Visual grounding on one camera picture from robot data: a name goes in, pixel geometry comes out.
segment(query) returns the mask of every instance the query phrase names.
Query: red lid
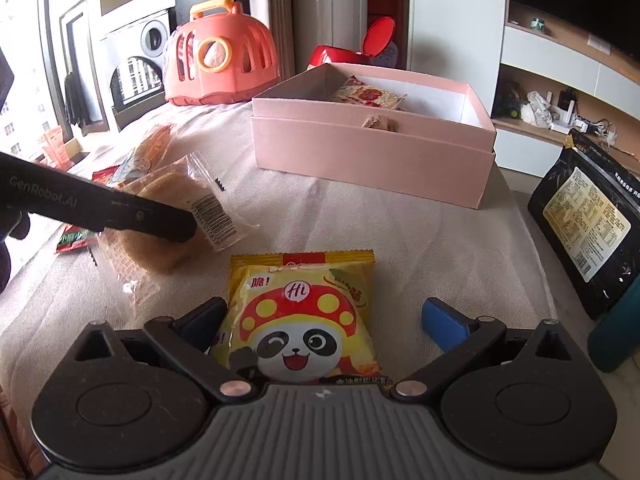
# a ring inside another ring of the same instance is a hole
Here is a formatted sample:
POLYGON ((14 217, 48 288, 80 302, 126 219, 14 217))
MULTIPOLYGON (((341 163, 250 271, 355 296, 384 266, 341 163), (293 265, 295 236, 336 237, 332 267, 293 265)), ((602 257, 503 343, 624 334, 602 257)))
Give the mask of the red lid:
POLYGON ((386 49, 395 30, 396 22, 393 18, 389 16, 378 18, 364 35, 362 52, 368 56, 377 56, 386 49))

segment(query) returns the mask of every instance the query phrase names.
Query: white wall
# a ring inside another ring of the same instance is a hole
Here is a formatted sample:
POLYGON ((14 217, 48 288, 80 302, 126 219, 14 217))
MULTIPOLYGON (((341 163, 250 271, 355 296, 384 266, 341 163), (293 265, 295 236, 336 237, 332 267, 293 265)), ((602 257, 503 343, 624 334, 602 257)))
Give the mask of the white wall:
POLYGON ((367 27, 367 0, 292 0, 296 72, 306 70, 319 44, 359 50, 367 27))
POLYGON ((491 113, 506 0, 409 0, 407 68, 469 83, 491 113))

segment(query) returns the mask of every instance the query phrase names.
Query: snack packet in box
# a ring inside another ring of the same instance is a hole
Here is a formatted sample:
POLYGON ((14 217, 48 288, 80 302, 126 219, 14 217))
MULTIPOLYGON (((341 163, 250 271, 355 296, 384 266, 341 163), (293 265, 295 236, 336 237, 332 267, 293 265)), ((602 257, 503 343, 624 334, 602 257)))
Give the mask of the snack packet in box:
POLYGON ((352 75, 338 88, 331 96, 331 101, 335 103, 347 103, 354 105, 370 106, 373 108, 386 108, 396 110, 400 103, 404 101, 406 94, 397 96, 387 92, 382 88, 368 85, 352 75))
POLYGON ((366 328, 373 251, 232 256, 212 354, 255 380, 382 383, 366 328))

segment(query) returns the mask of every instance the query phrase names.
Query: open box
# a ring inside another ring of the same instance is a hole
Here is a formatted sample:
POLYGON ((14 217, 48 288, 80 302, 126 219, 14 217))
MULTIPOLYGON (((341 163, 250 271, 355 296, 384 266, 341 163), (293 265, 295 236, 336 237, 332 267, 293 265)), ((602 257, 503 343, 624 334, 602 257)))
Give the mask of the open box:
POLYGON ((468 84, 376 66, 325 63, 253 99, 259 168, 340 180, 478 208, 495 129, 468 84), (386 110, 330 102, 351 76, 396 95, 386 110), (395 132, 363 128, 385 116, 395 132))

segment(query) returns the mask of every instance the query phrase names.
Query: panda cartoon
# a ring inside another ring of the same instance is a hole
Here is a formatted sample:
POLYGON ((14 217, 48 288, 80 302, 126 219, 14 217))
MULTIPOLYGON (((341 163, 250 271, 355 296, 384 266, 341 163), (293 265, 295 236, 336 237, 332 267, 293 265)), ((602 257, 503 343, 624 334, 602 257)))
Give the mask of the panda cartoon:
POLYGON ((242 346, 276 381, 305 383, 332 374, 359 374, 345 356, 356 332, 351 301, 326 285, 290 282, 254 298, 239 320, 242 346))

